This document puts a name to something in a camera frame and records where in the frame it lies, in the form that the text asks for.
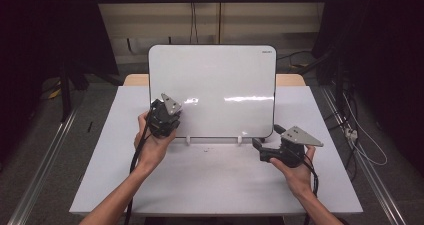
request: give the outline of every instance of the white panel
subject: white panel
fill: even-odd
[[[267,137],[274,117],[271,46],[157,45],[149,51],[151,100],[182,103],[178,137]]]

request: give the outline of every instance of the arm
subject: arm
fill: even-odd
[[[140,130],[135,137],[134,146],[140,142],[146,126],[146,116],[147,112],[138,117]],[[175,138],[175,133],[174,130],[169,137],[160,139],[150,136],[144,144],[134,171],[91,211],[81,224],[116,224],[141,184],[165,157],[166,149]]]
[[[312,161],[315,147],[307,146],[307,148],[306,155]],[[271,158],[270,162],[284,174],[293,195],[299,200],[317,225],[342,224],[313,194],[311,189],[311,172],[305,165],[302,164],[296,168],[289,168],[276,158]]]

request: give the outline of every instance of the handheld controller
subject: handheld controller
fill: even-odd
[[[163,102],[156,99],[148,116],[149,128],[155,137],[168,137],[180,125],[181,104],[174,101],[166,94],[161,94]]]
[[[280,125],[274,125],[274,131],[281,136],[280,148],[266,148],[262,146],[258,138],[252,138],[253,146],[259,151],[259,159],[269,162],[271,158],[277,158],[290,168],[298,167],[305,158],[305,144],[323,146],[321,142],[307,134],[298,127],[285,130]]]

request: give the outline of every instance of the wall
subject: wall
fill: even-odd
[[[146,60],[156,43],[196,41],[191,4],[99,5],[118,63]],[[195,4],[199,43],[260,43],[281,54],[310,50],[323,4]],[[127,49],[130,38],[133,52]]]

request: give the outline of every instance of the white table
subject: white table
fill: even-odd
[[[118,89],[71,213],[87,214],[128,175],[137,115],[148,107],[148,87]],[[314,158],[321,202],[333,213],[362,212],[309,87],[277,87],[275,123],[285,128],[297,125],[324,143]],[[133,213],[162,217],[304,213],[284,176],[259,161],[250,141],[242,145],[235,139],[234,143],[205,142],[187,145],[184,139],[174,140],[135,195]],[[278,135],[264,145],[278,146]]]

